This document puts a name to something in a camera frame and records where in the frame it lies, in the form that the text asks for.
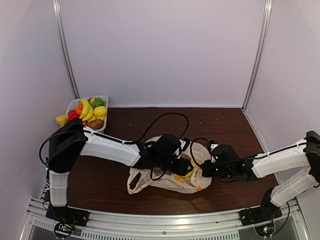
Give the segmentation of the yellow toy mango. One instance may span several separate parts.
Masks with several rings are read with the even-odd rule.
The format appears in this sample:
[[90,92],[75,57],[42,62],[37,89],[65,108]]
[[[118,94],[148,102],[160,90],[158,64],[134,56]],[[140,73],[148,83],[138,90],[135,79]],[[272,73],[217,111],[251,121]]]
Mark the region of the yellow toy mango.
[[188,166],[188,169],[187,169],[187,174],[186,175],[181,175],[181,177],[183,179],[190,178],[191,175],[195,172],[196,169],[197,169],[197,165],[193,161],[191,161],[190,165]]

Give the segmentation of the cream printed plastic bag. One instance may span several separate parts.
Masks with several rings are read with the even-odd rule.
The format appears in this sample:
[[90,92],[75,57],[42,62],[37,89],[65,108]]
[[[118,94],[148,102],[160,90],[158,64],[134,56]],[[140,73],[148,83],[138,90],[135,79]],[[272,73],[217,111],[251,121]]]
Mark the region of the cream printed plastic bag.
[[[148,141],[156,141],[159,138],[160,136],[156,136]],[[194,142],[190,143],[186,151],[183,151],[180,156],[190,160],[190,164],[193,161],[196,166],[211,158],[207,147]],[[143,166],[134,166],[129,169],[126,185],[130,195],[137,194],[148,186],[182,194],[193,194],[206,189],[211,182],[212,179],[210,177],[202,176],[202,169],[199,166],[197,166],[190,178],[182,178],[181,175],[168,170],[163,171],[158,167],[147,169]]]

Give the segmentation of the large yellow toy lemon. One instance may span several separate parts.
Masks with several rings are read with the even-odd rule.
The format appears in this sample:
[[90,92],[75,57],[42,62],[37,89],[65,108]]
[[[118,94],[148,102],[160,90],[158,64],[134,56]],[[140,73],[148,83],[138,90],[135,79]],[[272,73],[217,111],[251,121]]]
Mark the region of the large yellow toy lemon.
[[106,115],[107,115],[107,108],[105,106],[99,106],[99,107],[96,107],[94,110],[93,110],[93,114],[94,116],[97,118],[97,119],[101,119],[101,120],[104,120]]

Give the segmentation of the green toy grape bunch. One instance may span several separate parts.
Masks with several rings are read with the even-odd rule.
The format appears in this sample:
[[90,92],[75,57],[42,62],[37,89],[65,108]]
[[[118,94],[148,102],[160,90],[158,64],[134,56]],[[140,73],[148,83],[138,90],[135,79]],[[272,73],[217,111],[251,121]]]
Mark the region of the green toy grape bunch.
[[96,97],[92,103],[92,108],[95,109],[97,107],[106,106],[107,101],[103,100],[101,97]]

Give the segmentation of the yellow toy banana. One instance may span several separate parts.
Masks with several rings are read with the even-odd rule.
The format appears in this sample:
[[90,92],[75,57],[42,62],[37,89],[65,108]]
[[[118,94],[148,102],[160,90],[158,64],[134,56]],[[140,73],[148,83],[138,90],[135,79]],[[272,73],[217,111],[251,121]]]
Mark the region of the yellow toy banana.
[[80,102],[83,108],[79,118],[82,119],[83,122],[88,122],[88,123],[93,120],[96,120],[97,118],[94,115],[94,109],[90,105],[89,101],[85,98],[81,98]]

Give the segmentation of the orange toy fruit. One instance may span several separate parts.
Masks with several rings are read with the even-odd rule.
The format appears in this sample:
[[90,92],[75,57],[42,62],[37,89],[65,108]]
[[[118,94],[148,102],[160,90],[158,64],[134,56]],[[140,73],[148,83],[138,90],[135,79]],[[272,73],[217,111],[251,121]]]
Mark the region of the orange toy fruit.
[[82,111],[83,111],[83,104],[80,103],[80,104],[78,104],[78,105],[76,106],[76,108],[75,108],[75,113],[76,113],[78,116],[80,116],[80,115],[82,114]]

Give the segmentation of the yellow toy starfruit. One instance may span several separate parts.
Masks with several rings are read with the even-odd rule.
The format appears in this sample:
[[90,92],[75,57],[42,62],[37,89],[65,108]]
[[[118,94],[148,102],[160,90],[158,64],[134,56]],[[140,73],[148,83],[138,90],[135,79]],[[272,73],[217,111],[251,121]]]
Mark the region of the yellow toy starfruit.
[[57,116],[55,121],[58,125],[63,126],[69,121],[69,116],[65,114]]

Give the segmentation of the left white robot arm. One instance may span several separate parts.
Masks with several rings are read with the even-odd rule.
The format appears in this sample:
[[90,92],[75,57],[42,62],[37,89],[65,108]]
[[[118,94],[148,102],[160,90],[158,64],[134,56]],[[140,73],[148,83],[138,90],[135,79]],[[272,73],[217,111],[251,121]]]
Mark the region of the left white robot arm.
[[186,142],[168,133],[156,141],[128,141],[93,130],[76,118],[53,133],[48,142],[49,202],[53,215],[61,222],[72,218],[67,207],[68,176],[79,156],[102,158],[141,170],[158,168],[179,176],[194,169],[191,161],[181,156]]

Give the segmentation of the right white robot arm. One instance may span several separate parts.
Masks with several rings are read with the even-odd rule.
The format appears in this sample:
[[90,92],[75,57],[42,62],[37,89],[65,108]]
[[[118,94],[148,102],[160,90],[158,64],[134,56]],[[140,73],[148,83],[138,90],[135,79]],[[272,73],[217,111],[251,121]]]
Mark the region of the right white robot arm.
[[240,158],[230,145],[213,144],[210,156],[200,166],[203,177],[250,182],[289,169],[300,169],[290,179],[270,188],[259,207],[241,211],[246,219],[266,221],[288,201],[320,185],[320,135],[313,130],[296,143],[273,152]]

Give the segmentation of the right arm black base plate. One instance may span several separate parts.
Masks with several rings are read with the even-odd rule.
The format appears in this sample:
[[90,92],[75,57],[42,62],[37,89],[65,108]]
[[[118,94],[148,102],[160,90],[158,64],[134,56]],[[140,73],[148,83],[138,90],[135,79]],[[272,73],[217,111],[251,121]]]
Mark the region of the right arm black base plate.
[[255,225],[263,222],[272,222],[275,218],[281,217],[282,211],[268,207],[245,208],[238,212],[242,226]]

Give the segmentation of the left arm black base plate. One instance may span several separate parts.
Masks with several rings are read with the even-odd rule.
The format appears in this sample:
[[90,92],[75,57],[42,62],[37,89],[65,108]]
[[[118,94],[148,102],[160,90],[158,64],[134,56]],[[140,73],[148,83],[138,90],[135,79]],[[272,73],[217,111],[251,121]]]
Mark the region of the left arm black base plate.
[[68,206],[54,207],[49,205],[45,216],[60,223],[86,227],[90,213],[86,210],[71,208]]

